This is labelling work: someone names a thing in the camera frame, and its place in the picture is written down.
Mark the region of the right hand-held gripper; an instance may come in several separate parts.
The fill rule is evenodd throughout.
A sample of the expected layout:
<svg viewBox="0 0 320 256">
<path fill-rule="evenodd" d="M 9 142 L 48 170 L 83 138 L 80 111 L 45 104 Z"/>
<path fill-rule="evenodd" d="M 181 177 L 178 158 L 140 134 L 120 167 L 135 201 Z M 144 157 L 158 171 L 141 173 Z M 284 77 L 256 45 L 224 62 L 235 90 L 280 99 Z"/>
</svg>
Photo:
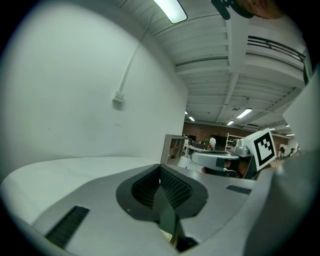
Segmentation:
<svg viewBox="0 0 320 256">
<path fill-rule="evenodd" d="M 255 180 L 276 156 L 273 136 L 266 128 L 234 139 L 226 151 L 195 152 L 191 161 L 203 166 L 207 174 Z"/>
</svg>

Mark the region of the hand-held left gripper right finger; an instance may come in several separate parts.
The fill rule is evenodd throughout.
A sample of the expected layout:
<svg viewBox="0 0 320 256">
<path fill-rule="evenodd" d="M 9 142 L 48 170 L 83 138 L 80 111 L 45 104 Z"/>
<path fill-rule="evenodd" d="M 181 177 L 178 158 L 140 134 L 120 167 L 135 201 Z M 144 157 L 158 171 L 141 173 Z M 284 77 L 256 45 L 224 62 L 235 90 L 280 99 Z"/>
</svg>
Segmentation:
<svg viewBox="0 0 320 256">
<path fill-rule="evenodd" d="M 228 189 L 236 186 L 253 189 L 255 182 L 222 177 L 164 165 L 177 171 L 182 177 L 202 184 L 207 190 L 207 200 L 200 212 L 180 221 L 186 237 L 193 238 L 197 245 L 182 252 L 183 256 L 242 256 L 251 223 L 246 223 L 237 214 L 242 213 L 249 194 Z"/>
</svg>

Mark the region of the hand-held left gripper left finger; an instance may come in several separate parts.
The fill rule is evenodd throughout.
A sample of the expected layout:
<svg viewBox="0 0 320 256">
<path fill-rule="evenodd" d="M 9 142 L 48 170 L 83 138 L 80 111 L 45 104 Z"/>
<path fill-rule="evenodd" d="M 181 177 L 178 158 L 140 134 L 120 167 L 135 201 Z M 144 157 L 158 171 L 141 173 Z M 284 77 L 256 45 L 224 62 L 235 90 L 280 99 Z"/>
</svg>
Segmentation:
<svg viewBox="0 0 320 256">
<path fill-rule="evenodd" d="M 153 211 L 158 164 L 93 179 L 46 209 L 33 227 L 68 256 L 173 256 Z"/>
</svg>

